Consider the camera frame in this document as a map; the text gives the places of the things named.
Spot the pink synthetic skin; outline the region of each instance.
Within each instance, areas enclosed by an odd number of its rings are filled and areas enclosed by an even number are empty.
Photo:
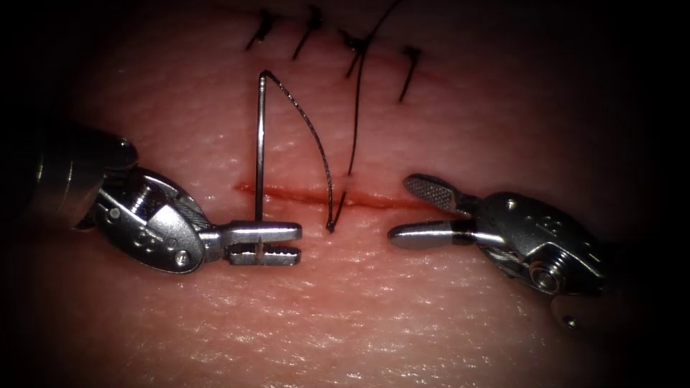
[[[336,28],[364,36],[388,1],[323,2],[326,25],[296,61],[306,9],[263,5],[282,17],[248,52],[254,7],[141,6],[81,74],[65,114],[129,138],[140,165],[182,185],[212,222],[252,219],[257,78],[271,70],[318,131],[335,198],[349,191],[335,233],[324,228],[316,144],[270,83],[264,218],[303,226],[302,262],[220,261],[179,276],[96,233],[24,245],[37,260],[39,364],[84,387],[537,387],[610,374],[615,361],[566,335],[548,301],[476,247],[404,251],[386,240],[395,225],[450,218],[405,192],[413,172],[478,196],[531,195],[602,240],[640,233],[648,160],[601,47],[576,55],[527,11],[403,2],[366,56],[346,179],[356,75],[344,77],[354,53]],[[398,103],[403,45],[423,54]]]

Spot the red incision line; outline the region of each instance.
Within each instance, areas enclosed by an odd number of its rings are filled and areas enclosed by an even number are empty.
[[[239,183],[235,185],[235,190],[244,193],[254,193],[254,185],[249,183]],[[264,186],[264,194],[281,200],[293,200],[301,203],[317,203],[328,205],[328,198],[322,195],[323,190],[316,193],[314,190],[294,190],[278,186]],[[367,208],[404,208],[404,209],[436,209],[433,206],[420,200],[404,200],[386,197],[377,197],[360,193],[357,191],[348,192],[347,206],[364,206]]]

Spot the dark background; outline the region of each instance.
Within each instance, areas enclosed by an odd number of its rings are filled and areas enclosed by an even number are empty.
[[[3,10],[3,176],[11,176],[6,170],[13,170],[13,160],[6,148],[20,147],[15,136],[26,122],[24,113],[16,109],[18,104],[31,106],[43,111],[60,111],[70,103],[70,86],[83,69],[88,68],[91,58],[104,47],[104,42],[115,38],[115,26],[127,20],[127,15],[140,6],[142,1],[84,1],[64,0],[50,3],[9,3]],[[505,2],[506,7],[530,7],[551,12],[558,8],[552,1],[524,1],[520,4]],[[161,6],[170,5],[170,1]],[[502,6],[494,1],[495,6]],[[673,138],[685,125],[680,121],[668,125],[668,116],[660,119],[661,106],[670,106],[675,98],[668,92],[667,78],[671,76],[669,65],[673,55],[666,49],[672,45],[671,37],[663,33],[663,26],[669,23],[667,15],[673,12],[661,4],[633,4],[603,1],[578,2],[576,8],[589,15],[591,23],[587,26],[564,25],[560,19],[553,24],[545,22],[545,32],[553,39],[570,42],[574,45],[587,45],[582,42],[583,29],[590,34],[595,31],[601,37],[600,44],[613,50],[624,79],[628,80],[626,89],[631,90],[637,101],[636,109],[643,121],[648,137],[648,146],[653,155],[653,169],[658,171],[657,181],[650,184],[658,189],[659,202],[649,206],[657,208],[659,233],[642,241],[641,249],[636,249],[638,258],[635,272],[648,286],[658,315],[655,317],[657,331],[646,338],[637,338],[630,343],[630,359],[626,360],[630,375],[630,385],[679,383],[686,381],[682,365],[686,350],[686,329],[683,325],[686,301],[679,292],[683,284],[677,273],[682,274],[684,255],[667,254],[673,242],[667,242],[675,233],[673,224],[661,227],[663,214],[676,215],[678,210],[669,211],[666,204],[668,191],[666,178],[671,175],[668,155]],[[4,186],[12,190],[12,184]],[[14,233],[11,221],[3,227],[3,240],[11,239]],[[11,263],[11,257],[4,257],[2,292],[2,381],[6,387],[40,384],[42,386],[69,387],[79,382],[47,381],[47,376],[58,377],[60,371],[51,370],[50,359],[42,353],[40,340],[32,337],[30,327],[24,325],[22,315],[27,313],[22,306],[30,299],[18,290],[30,289],[30,263]]]

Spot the black suture thread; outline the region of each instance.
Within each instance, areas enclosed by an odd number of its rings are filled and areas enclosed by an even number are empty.
[[[376,31],[381,27],[381,24],[383,24],[383,21],[388,18],[388,15],[393,11],[393,9],[400,4],[402,0],[395,0],[393,4],[391,4],[388,7],[388,10],[383,14],[381,19],[379,19],[379,22],[376,24],[372,32],[367,36],[367,38],[364,40],[365,41],[365,46],[362,51],[362,57],[359,58],[359,72],[357,74],[357,89],[355,92],[355,97],[354,97],[354,133],[353,133],[353,139],[352,139],[352,153],[350,154],[350,165],[347,168],[347,175],[350,176],[352,175],[352,165],[354,164],[354,153],[357,148],[357,130],[359,126],[359,94],[361,90],[361,85],[362,85],[362,69],[364,68],[364,57],[367,54],[367,50],[369,49],[369,45],[372,43],[374,40],[374,36],[376,35]],[[340,218],[340,213],[343,211],[343,204],[345,204],[345,196],[347,195],[347,190],[343,190],[343,193],[340,197],[340,203],[338,204],[338,211],[336,212],[336,217],[333,220],[330,225],[326,227],[329,232],[333,233],[336,230],[336,223],[338,222],[338,219]]]
[[[295,53],[293,54],[293,60],[297,59],[297,55],[302,50],[302,46],[304,46],[304,43],[307,41],[307,38],[309,37],[311,32],[321,28],[321,25],[323,24],[323,20],[321,18],[321,10],[317,6],[312,4],[309,4],[309,9],[311,10],[311,19],[309,19],[309,23],[307,23],[307,32],[304,33],[304,36],[302,37],[300,44],[297,45]]]
[[[405,93],[408,92],[408,87],[410,86],[410,80],[412,80],[412,73],[414,73],[415,68],[417,67],[417,62],[419,61],[419,55],[422,53],[421,50],[418,48],[414,47],[405,47],[405,49],[402,52],[403,54],[407,55],[410,57],[410,71],[408,72],[408,77],[405,79],[405,85],[402,87],[402,93],[400,93],[400,98],[398,99],[399,102],[403,102],[403,98],[405,97]]]
[[[259,25],[259,29],[254,33],[252,40],[250,40],[249,43],[247,43],[247,47],[244,48],[245,51],[252,48],[255,40],[262,42],[266,39],[266,35],[273,28],[273,22],[277,19],[277,17],[274,17],[265,9],[262,9],[259,13],[261,14],[261,24]]]
[[[275,82],[275,84],[278,85],[278,88],[285,94],[287,99],[290,100],[291,103],[293,103],[297,111],[300,112],[302,119],[304,119],[304,122],[309,127],[309,131],[311,131],[311,135],[316,141],[316,146],[318,147],[318,151],[321,154],[323,168],[326,171],[326,181],[328,182],[328,221],[326,222],[326,229],[328,229],[328,226],[333,223],[333,180],[331,179],[331,170],[328,168],[328,160],[326,160],[326,153],[323,150],[323,145],[321,145],[321,140],[318,138],[316,130],[314,129],[314,125],[312,125],[311,123],[311,120],[309,120],[309,118],[307,117],[307,113],[305,113],[304,110],[302,110],[300,104],[297,103],[293,95],[290,94],[290,92],[285,88],[282,82],[280,82],[280,80],[269,70],[262,71],[259,76],[262,77],[264,75],[270,78],[273,82]]]
[[[347,47],[350,47],[353,51],[355,51],[354,58],[352,59],[352,63],[350,64],[350,68],[347,70],[347,73],[345,74],[345,78],[350,78],[350,75],[352,75],[352,70],[354,70],[354,66],[357,64],[357,60],[361,58],[364,51],[367,50],[367,46],[369,45],[369,43],[366,39],[355,38],[342,29],[339,29],[338,33],[343,36],[345,45]]]

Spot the screw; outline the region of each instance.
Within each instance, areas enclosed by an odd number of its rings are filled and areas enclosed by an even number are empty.
[[[175,247],[178,245],[178,241],[175,240],[174,238],[170,237],[169,239],[165,240],[165,247],[168,248],[168,250],[172,251],[175,249]]]
[[[532,263],[530,277],[540,290],[550,293],[561,291],[565,282],[559,266],[554,263]]]
[[[537,286],[544,290],[552,290],[556,281],[548,272],[539,272],[537,275]]]
[[[120,209],[112,208],[108,211],[108,221],[113,222],[118,218],[120,218]]]
[[[178,267],[184,267],[189,264],[189,253],[187,251],[177,251],[175,253],[175,263]]]
[[[574,330],[574,329],[577,329],[577,328],[578,328],[578,327],[577,327],[577,322],[575,321],[575,318],[571,317],[570,315],[565,315],[565,316],[563,317],[563,323],[565,323],[565,324],[566,324],[566,327],[569,328],[569,329],[571,329],[571,330]]]

